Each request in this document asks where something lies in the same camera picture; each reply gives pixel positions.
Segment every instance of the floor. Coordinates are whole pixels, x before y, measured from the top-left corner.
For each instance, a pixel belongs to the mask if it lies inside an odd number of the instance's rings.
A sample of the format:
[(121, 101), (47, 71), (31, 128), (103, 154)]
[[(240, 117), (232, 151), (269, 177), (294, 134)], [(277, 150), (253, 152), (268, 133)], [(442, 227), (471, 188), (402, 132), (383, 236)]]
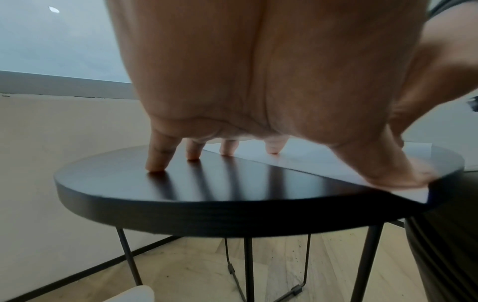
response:
[[(307, 285), (290, 301), (348, 301), (366, 231), (313, 235)], [(301, 282), (307, 236), (255, 239), (253, 243), (256, 301), (274, 301)], [(230, 239), (228, 244), (231, 262), (245, 288), (243, 241)], [(181, 238), (135, 259), (157, 302), (241, 302), (227, 270), (222, 239)], [(102, 302), (133, 285), (123, 262), (31, 302)], [(385, 226), (364, 301), (426, 301), (403, 228)]]

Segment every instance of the black tabletop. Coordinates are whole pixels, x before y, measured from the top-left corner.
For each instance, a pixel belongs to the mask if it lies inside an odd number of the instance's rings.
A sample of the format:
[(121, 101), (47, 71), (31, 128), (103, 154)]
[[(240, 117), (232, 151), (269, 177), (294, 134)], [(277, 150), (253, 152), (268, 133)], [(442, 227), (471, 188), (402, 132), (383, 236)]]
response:
[(144, 169), (147, 147), (117, 150), (67, 165), (55, 174), (71, 212), (103, 224), (199, 237), (320, 233), (410, 217), (448, 201), (463, 171), (458, 154), (432, 147), (441, 178), (426, 204), (389, 192), (203, 151), (178, 150), (164, 173)]

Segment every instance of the wooden floor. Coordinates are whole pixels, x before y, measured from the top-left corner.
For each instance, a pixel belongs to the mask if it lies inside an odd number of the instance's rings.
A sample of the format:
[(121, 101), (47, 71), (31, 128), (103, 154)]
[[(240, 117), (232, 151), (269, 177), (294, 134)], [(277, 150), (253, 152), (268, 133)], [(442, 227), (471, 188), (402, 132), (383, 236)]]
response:
[[(350, 299), (367, 228), (313, 235), (307, 285), (292, 302)], [(245, 288), (244, 246), (228, 240), (231, 262)], [(307, 236), (254, 240), (256, 301), (274, 301), (301, 282)], [(226, 266), (222, 239), (181, 238), (136, 262), (157, 302), (241, 302)], [(31, 300), (102, 302), (134, 285), (126, 263)], [(403, 228), (387, 224), (365, 295), (366, 302), (425, 302), (420, 276)]]

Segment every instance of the skin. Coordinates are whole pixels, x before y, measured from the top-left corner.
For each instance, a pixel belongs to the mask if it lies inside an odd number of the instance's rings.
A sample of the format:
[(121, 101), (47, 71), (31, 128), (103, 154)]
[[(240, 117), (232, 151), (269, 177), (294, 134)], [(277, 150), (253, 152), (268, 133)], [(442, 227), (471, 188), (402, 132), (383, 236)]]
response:
[(424, 114), (478, 88), (477, 28), (476, 2), (455, 6), (426, 23), (390, 118), (399, 143)]
[(151, 118), (146, 168), (223, 139), (325, 144), (369, 182), (420, 187), (388, 126), (426, 19), (425, 0), (108, 0), (121, 55)]

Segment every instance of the white paper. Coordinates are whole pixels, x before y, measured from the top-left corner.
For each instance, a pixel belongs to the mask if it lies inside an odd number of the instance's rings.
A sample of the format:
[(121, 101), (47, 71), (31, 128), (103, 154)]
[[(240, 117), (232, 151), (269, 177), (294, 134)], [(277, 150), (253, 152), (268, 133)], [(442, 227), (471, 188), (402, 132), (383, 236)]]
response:
[[(219, 153), (219, 148), (220, 144), (207, 144), (204, 150)], [(404, 150), (408, 156), (429, 159), (432, 144), (405, 143)], [(329, 148), (302, 139), (289, 139), (279, 155), (267, 154), (263, 141), (243, 141), (235, 151), (234, 157), (373, 187), (338, 159)], [(428, 199), (428, 187), (391, 192), (419, 203), (426, 203)]]

